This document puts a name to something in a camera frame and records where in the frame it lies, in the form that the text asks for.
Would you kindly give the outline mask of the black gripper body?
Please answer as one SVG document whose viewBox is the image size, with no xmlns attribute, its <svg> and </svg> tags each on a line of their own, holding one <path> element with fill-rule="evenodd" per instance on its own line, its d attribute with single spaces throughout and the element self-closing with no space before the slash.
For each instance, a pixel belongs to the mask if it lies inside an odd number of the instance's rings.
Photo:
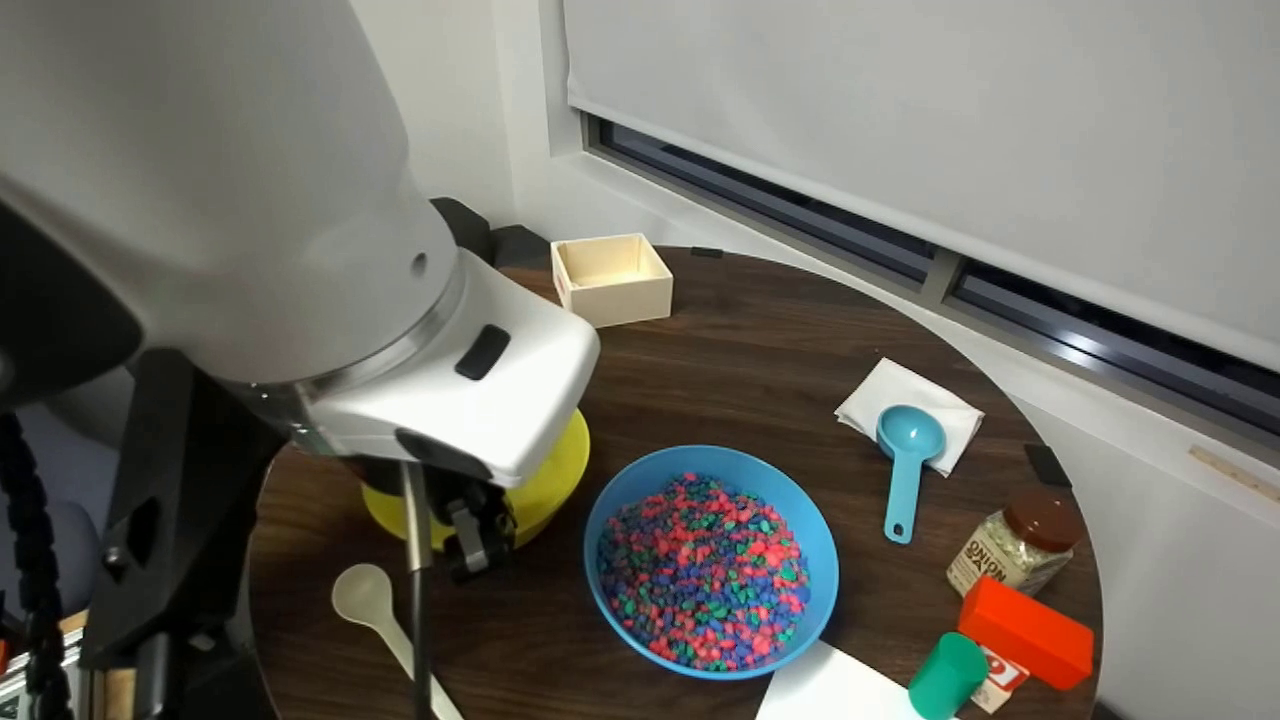
<svg viewBox="0 0 1280 720">
<path fill-rule="evenodd" d="M 471 477 L 432 477 L 421 465 L 402 470 L 410 517 L 410 569 L 432 564 L 432 530 L 450 524 L 443 560 L 454 578 L 485 578 L 516 550 L 516 517 L 501 489 Z"/>
</svg>

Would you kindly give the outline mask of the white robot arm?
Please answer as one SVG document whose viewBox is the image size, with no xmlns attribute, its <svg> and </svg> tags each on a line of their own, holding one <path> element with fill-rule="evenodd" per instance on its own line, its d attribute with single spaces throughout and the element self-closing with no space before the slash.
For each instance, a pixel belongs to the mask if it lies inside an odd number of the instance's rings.
<svg viewBox="0 0 1280 720">
<path fill-rule="evenodd" d="M 509 555 L 598 333 L 470 252 L 353 0 L 0 0 L 6 395 L 168 348 Z"/>
</svg>

